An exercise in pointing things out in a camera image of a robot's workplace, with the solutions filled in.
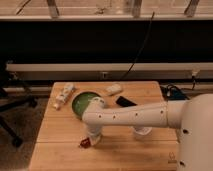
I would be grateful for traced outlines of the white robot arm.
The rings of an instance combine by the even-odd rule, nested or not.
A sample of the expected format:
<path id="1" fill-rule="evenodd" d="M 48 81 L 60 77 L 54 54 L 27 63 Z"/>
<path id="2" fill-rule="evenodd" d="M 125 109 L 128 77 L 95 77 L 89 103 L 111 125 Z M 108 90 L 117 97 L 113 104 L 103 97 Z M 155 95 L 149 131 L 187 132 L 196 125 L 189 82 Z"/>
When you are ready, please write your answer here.
<path id="1" fill-rule="evenodd" d="M 105 108 L 104 99 L 95 97 L 82 120 L 90 137 L 112 125 L 179 129 L 177 171 L 213 171 L 213 94 L 123 108 Z"/>

